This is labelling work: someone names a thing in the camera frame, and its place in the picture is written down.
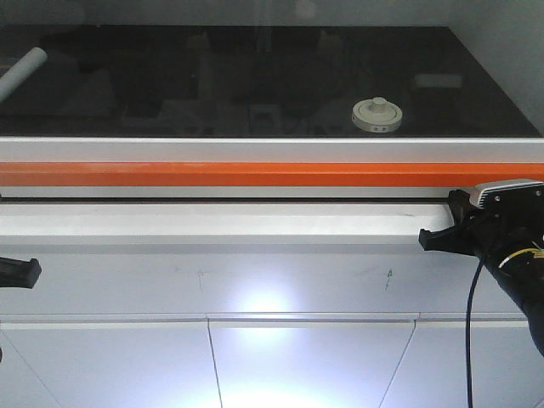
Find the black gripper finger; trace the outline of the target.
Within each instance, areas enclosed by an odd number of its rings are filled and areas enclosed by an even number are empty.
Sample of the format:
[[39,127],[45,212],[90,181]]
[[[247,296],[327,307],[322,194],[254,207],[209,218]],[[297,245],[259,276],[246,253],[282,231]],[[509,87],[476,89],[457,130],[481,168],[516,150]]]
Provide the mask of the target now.
[[418,242],[426,252],[447,252],[475,256],[476,246],[469,236],[470,224],[456,224],[440,231],[420,229]]
[[467,215],[472,211],[470,195],[464,190],[452,190],[449,192],[447,204],[450,209],[454,225],[462,224]]
[[23,261],[12,258],[1,258],[0,287],[32,289],[42,273],[39,261],[35,258]]

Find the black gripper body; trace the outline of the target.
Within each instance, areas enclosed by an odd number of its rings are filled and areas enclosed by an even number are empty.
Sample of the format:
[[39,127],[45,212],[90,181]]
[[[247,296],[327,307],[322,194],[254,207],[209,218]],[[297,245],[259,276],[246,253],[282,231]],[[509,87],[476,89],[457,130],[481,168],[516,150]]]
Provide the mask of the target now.
[[521,256],[543,259],[543,223],[513,216],[480,214],[468,226],[467,239],[475,256],[490,272]]

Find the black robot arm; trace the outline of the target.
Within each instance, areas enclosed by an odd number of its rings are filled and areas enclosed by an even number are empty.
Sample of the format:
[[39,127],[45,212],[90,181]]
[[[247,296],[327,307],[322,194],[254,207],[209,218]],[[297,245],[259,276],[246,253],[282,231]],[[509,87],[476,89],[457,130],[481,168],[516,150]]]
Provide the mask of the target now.
[[543,351],[543,198],[535,192],[504,195],[486,209],[462,190],[448,204],[460,241],[526,317],[530,335]]

